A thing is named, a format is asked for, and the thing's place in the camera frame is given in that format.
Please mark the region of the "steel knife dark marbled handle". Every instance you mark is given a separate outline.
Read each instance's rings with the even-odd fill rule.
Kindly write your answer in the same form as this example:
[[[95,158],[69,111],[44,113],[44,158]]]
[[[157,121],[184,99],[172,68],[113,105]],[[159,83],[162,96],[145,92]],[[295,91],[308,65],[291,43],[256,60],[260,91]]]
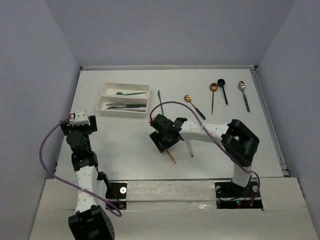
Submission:
[[[120,107],[123,107],[123,106],[142,106],[142,107],[146,107],[147,105],[146,104],[132,104],[132,103],[108,103],[108,104],[105,104],[106,108],[107,107],[111,107],[111,106],[120,106]]]

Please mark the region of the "teal plastic spoon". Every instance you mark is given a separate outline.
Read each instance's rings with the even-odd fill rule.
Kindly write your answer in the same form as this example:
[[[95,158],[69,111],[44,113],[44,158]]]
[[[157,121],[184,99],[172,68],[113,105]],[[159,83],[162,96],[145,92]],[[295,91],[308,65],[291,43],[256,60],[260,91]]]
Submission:
[[[117,92],[117,96],[134,96],[134,95],[141,95],[146,94],[147,92],[130,92],[130,93],[123,93],[123,92]]]

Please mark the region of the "teal plastic knife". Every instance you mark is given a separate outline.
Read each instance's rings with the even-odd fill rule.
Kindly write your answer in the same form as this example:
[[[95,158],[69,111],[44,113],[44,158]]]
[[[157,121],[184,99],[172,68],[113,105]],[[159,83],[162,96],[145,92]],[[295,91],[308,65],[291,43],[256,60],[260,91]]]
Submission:
[[[164,109],[163,109],[163,105],[162,105],[162,98],[161,98],[161,92],[160,90],[157,91],[157,97],[159,100],[159,104],[160,104],[160,110],[161,110],[161,114],[164,116]]]

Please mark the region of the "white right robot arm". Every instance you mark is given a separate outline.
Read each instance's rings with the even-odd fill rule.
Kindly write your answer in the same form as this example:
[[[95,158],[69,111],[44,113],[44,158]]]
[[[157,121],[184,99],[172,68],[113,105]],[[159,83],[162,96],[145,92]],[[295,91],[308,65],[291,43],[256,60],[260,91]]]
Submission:
[[[252,162],[258,150],[259,138],[238,119],[225,124],[204,124],[178,117],[172,121],[158,114],[150,122],[155,129],[149,135],[160,153],[179,141],[199,141],[218,146],[234,163],[230,190],[242,196],[249,189]]]

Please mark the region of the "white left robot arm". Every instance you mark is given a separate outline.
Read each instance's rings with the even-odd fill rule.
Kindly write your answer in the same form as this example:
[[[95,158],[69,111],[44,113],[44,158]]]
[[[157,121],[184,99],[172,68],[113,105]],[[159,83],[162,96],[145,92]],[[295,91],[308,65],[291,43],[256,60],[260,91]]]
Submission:
[[[71,113],[70,120],[61,125],[66,142],[72,151],[71,163],[77,177],[77,204],[74,215],[68,218],[68,226],[76,240],[114,240],[115,230],[105,212],[106,204],[97,198],[110,194],[107,175],[98,170],[98,158],[92,151],[90,134],[98,130],[96,117],[86,110]]]

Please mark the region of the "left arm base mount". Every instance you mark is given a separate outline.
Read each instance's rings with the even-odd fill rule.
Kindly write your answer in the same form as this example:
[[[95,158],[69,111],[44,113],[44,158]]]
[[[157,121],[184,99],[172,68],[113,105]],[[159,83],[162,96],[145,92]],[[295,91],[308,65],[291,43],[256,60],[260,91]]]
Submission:
[[[126,181],[114,181],[110,183],[110,188],[106,191],[105,198],[119,210],[127,208],[127,190]]]

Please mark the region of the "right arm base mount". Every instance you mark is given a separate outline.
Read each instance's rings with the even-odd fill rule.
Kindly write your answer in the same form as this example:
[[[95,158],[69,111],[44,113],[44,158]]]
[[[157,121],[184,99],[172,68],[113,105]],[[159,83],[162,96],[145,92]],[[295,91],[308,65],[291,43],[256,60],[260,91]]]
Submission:
[[[216,206],[224,209],[263,209],[261,194],[257,193],[258,183],[250,181],[246,187],[240,187],[231,181],[215,183]]]

